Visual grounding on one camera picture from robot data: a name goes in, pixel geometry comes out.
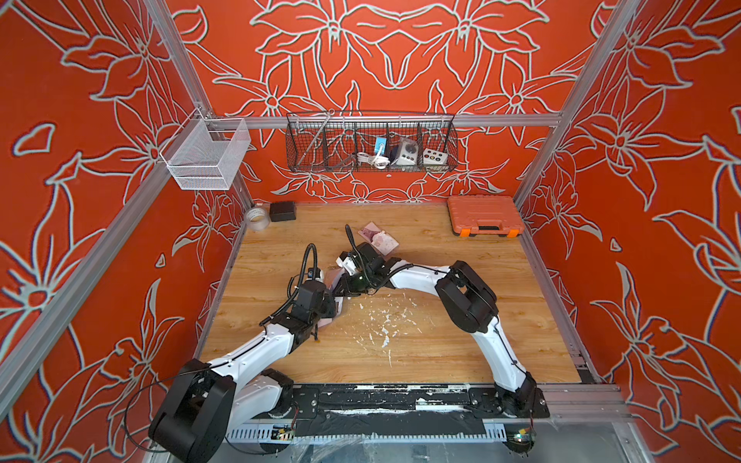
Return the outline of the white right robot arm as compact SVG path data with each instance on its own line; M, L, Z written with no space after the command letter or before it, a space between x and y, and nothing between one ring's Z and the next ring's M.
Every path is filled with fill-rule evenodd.
M336 264L341 276L333 291L339 296L409 289L438 297L453 324L470 334L484 355L504 414L519 418L547 414L542 390L519 362L505 334L496 294L467 262L413 264L386 259L364 243L341 253Z

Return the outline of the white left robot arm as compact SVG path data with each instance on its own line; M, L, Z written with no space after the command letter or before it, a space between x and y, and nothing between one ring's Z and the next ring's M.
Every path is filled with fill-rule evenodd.
M320 322L335 316L331 289L318 280L303 282L258 336L211 362L192 359L184 364L151 421L148 437L180 461L209 461L233 429L291 406L293 382L270 366L316 335Z

